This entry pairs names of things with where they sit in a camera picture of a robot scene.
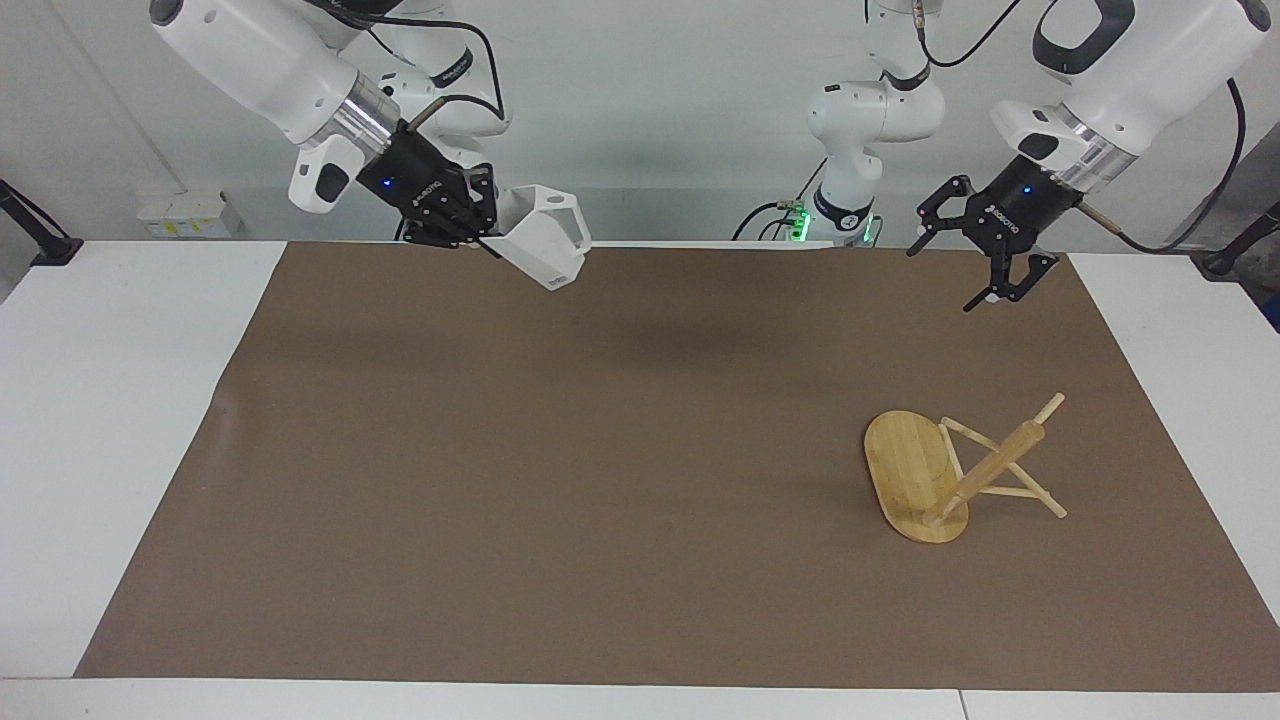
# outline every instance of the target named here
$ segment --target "wooden board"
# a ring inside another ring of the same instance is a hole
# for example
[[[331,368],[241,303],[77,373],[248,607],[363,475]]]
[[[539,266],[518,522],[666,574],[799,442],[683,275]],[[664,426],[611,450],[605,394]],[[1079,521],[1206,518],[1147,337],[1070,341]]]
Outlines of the wooden board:
[[[955,489],[955,466],[937,423],[904,410],[886,413],[867,429],[867,464],[890,525],[915,542],[951,542],[969,527],[969,507],[959,507],[938,527],[924,514]]]

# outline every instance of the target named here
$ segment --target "white wall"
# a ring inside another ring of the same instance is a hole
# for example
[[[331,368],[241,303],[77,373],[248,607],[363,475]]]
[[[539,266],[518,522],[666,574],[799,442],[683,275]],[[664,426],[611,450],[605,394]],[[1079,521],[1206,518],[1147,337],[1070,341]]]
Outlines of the white wall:
[[[137,195],[223,188],[262,238],[374,238],[390,209],[353,193],[326,218],[294,210],[293,149],[207,85],[151,31],[146,0],[4,0],[0,174],[76,233],[137,237]],[[794,195],[820,159],[804,115],[813,90],[873,78],[856,0],[457,0],[494,37],[516,124],[489,143],[508,184],[577,192],[596,236],[728,236],[746,210]],[[966,47],[1005,0],[951,3],[936,53]],[[884,242],[914,237],[911,208],[968,172],[984,183],[1010,159],[987,111],[1002,99],[1051,101],[1060,86],[1030,60],[1044,3],[1018,10],[975,60],[938,70],[950,117],[938,137],[886,146]],[[380,70],[371,44],[353,59]],[[1251,145],[1280,119],[1271,83],[1280,38],[1240,74]],[[1225,91],[1170,129],[1097,205],[1158,242],[1221,174],[1234,120]],[[1044,245],[1116,249],[1069,218]]]

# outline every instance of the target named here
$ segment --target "wall outlet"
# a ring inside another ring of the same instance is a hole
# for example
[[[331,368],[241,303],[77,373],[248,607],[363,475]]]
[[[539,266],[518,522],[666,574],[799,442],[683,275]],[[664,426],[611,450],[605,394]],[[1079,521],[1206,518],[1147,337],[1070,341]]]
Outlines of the wall outlet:
[[[221,192],[148,199],[138,211],[138,220],[155,238],[230,238],[244,224]]]

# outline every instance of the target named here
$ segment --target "black cable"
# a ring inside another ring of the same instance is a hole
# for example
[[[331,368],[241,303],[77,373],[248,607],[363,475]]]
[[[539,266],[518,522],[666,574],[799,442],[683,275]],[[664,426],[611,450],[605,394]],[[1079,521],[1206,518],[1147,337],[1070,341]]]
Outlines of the black cable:
[[[768,213],[769,210],[776,210],[777,208],[778,208],[777,202],[765,202],[764,205],[760,205],[755,210],[751,210],[751,214],[748,215],[745,220],[742,220],[742,224],[737,225],[737,232],[733,233],[733,242],[737,242],[737,238],[742,237],[742,231],[746,229],[746,225],[751,224],[751,220],[759,218],[762,214]]]
[[[1235,269],[1235,264],[1247,252],[1253,250],[1266,238],[1280,232],[1280,202],[1276,202],[1261,218],[1254,220],[1244,232],[1235,236],[1235,240],[1226,243],[1226,247],[1215,250],[1196,259],[1196,264],[1215,275],[1226,277]]]
[[[388,55],[390,55],[392,58],[396,58],[397,60],[401,59],[401,56],[397,55],[394,50],[392,50],[390,45],[387,45],[385,42],[383,42],[381,37],[378,37],[378,33],[374,32],[374,28],[367,28],[365,32],[367,32],[369,37],[372,37],[374,42],[376,42],[383,50],[385,50]]]
[[[329,13],[351,20],[353,23],[370,23],[370,24],[385,24],[385,26],[401,26],[401,27],[431,27],[431,28],[448,28],[448,29],[462,29],[474,33],[484,44],[485,54],[489,56],[489,74],[493,77],[493,97],[498,101],[494,106],[486,100],[479,97],[472,97],[470,95],[445,95],[440,97],[443,102],[472,102],[485,108],[490,113],[498,117],[499,120],[507,119],[507,105],[502,100],[502,81],[498,78],[498,59],[497,54],[493,51],[493,42],[489,41],[489,36],[485,35],[483,29],[471,24],[462,23],[457,20],[420,20],[410,18],[388,18],[385,15],[379,15],[375,13],[357,13],[355,10],[344,10],[338,8],[326,8]]]
[[[756,242],[763,242],[764,241],[764,233],[769,232],[769,228],[773,228],[773,227],[778,228],[778,229],[773,231],[773,240],[777,240],[778,238],[778,232],[783,227],[786,227],[787,224],[790,224],[790,223],[791,223],[791,220],[788,218],[782,218],[781,220],[773,220],[772,223],[764,225],[764,229],[760,231],[760,236],[755,238]]]
[[[474,95],[442,95],[442,96],[436,97],[430,105],[428,105],[428,108],[425,110],[422,110],[421,113],[419,113],[419,115],[416,118],[413,118],[412,120],[410,120],[408,129],[417,131],[417,128],[422,127],[426,123],[426,120],[429,120],[431,118],[431,115],[434,115],[435,113],[438,113],[442,108],[444,108],[449,102],[470,102],[472,105],[479,105],[479,106],[484,108],[485,110],[489,110],[490,113],[493,113],[494,117],[497,117],[499,120],[504,119],[499,114],[498,108],[494,108],[492,102],[481,100],[481,99],[479,99],[479,97],[476,97]]]
[[[915,35],[916,37],[920,38],[920,49],[924,50],[924,56],[929,59],[929,63],[940,68],[954,68],[956,65],[965,63],[966,60],[969,60],[969,58],[973,58],[978,53],[978,50],[982,50],[982,46],[986,45],[988,40],[991,40],[991,36],[996,35],[996,31],[1000,29],[1000,26],[1005,24],[1005,20],[1009,19],[1009,15],[1014,14],[1014,10],[1018,9],[1018,5],[1021,5],[1021,3],[1023,0],[1014,0],[1009,5],[1009,8],[1006,8],[1005,12],[1000,14],[1000,18],[996,19],[995,24],[992,24],[987,29],[987,32],[978,40],[977,45],[974,45],[972,49],[969,49],[968,53],[961,55],[959,60],[954,60],[950,63],[945,63],[933,56],[933,53],[929,51],[929,44],[924,37],[924,28],[923,27],[918,28],[915,31]]]
[[[1178,236],[1178,240],[1165,245],[1164,247],[1147,247],[1146,245],[1139,245],[1126,233],[1114,232],[1121,242],[1129,247],[1137,250],[1138,252],[1146,252],[1147,255],[1167,255],[1190,240],[1192,233],[1199,229],[1208,214],[1213,211],[1217,206],[1217,201],[1222,199],[1222,193],[1226,192],[1226,186],[1231,183],[1231,178],[1235,176],[1235,169],[1240,165],[1240,159],[1244,156],[1244,136],[1248,133],[1249,123],[1244,108],[1244,97],[1240,95],[1240,86],[1235,83],[1235,78],[1226,81],[1226,87],[1231,91],[1231,101],[1235,104],[1235,150],[1231,152],[1231,161],[1226,167],[1226,173],[1222,176],[1222,181],[1217,183],[1213,192],[1210,193],[1208,200],[1204,202],[1204,208],[1201,209],[1199,215],[1192,222],[1192,224]]]
[[[804,195],[806,192],[809,192],[810,187],[813,187],[813,181],[818,179],[818,176],[822,174],[822,169],[827,167],[827,160],[828,160],[828,158],[823,158],[822,163],[818,163],[818,169],[815,169],[813,172],[813,174],[809,176],[809,182],[804,183],[804,187],[800,188],[800,195],[796,195],[796,202],[804,200]],[[790,220],[791,219],[791,210],[787,210],[787,214],[783,215],[782,219],[783,220]],[[782,231],[782,228],[778,228],[778,229],[773,231],[773,237],[771,240],[778,240],[778,232],[781,232],[781,231]]]
[[[70,240],[72,238],[72,236],[68,234],[67,231],[63,229],[63,225],[58,224],[58,220],[55,220],[51,217],[49,217],[49,213],[46,213],[44,208],[41,208],[40,205],[36,205],[29,197],[27,197],[20,191],[18,191],[17,187],[13,187],[9,183],[5,183],[5,187],[8,187],[9,188],[9,193],[13,195],[14,197],[17,197],[19,202],[22,202],[23,205],[26,205],[28,210],[31,210],[32,213],[35,213],[36,215],[38,215],[40,219],[42,219],[46,223],[49,223],[49,227],[51,227],[55,231],[58,231],[58,234],[63,236],[63,240]]]

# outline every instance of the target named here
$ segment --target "wooden dowel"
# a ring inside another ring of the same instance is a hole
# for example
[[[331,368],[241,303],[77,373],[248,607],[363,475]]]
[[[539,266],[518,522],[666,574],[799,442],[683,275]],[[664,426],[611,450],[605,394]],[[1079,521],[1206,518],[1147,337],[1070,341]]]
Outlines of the wooden dowel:
[[[1061,407],[1064,402],[1066,402],[1065,395],[1061,392],[1055,395],[1053,400],[1050,400],[1048,405],[1046,405],[1044,409],[1041,410],[1039,415],[1036,415],[1036,419],[1032,421],[1037,425],[1043,425],[1050,418],[1053,416],[1053,413],[1057,413],[1057,409]]]
[[[947,445],[947,456],[951,457],[951,469],[956,471],[956,480],[964,477],[964,469],[960,468],[960,456],[956,455],[956,443],[951,441],[951,432],[947,430],[946,425],[938,425],[942,430],[942,442]]]
[[[982,488],[982,495],[998,495],[1001,497],[1023,497],[1027,500],[1039,500],[1039,497],[1025,488],[1002,488],[998,486],[991,486]]]
[[[1007,470],[1009,465],[1030,452],[1043,439],[1044,428],[1038,423],[1028,421],[1019,425],[1000,446],[1000,450],[984,457],[969,474],[960,479],[960,484],[956,486],[950,497],[942,498],[924,514],[924,524],[933,528],[942,524],[957,507],[977,497],[982,492],[982,488],[996,482],[996,478]]]
[[[991,439],[989,437],[979,433],[978,430],[975,430],[973,428],[968,428],[965,425],[961,425],[960,423],[952,420],[951,418],[943,418],[942,419],[942,424],[946,425],[952,432],[960,433],[961,436],[964,436],[964,437],[972,439],[973,442],[975,442],[975,443],[986,447],[987,450],[992,450],[992,451],[1000,450],[1000,446],[996,445],[996,441]]]
[[[1066,518],[1066,507],[1062,507],[1056,500],[1053,500],[1053,496],[1050,495],[1043,486],[1037,483],[1036,479],[1027,473],[1027,470],[1023,470],[1015,462],[1009,466],[1009,471],[1012,473],[1015,478],[1018,478],[1018,482],[1027,486],[1027,489],[1030,491],[1033,497],[1043,502],[1044,506],[1048,507],[1051,512],[1053,512],[1053,515],[1057,515],[1059,520]]]

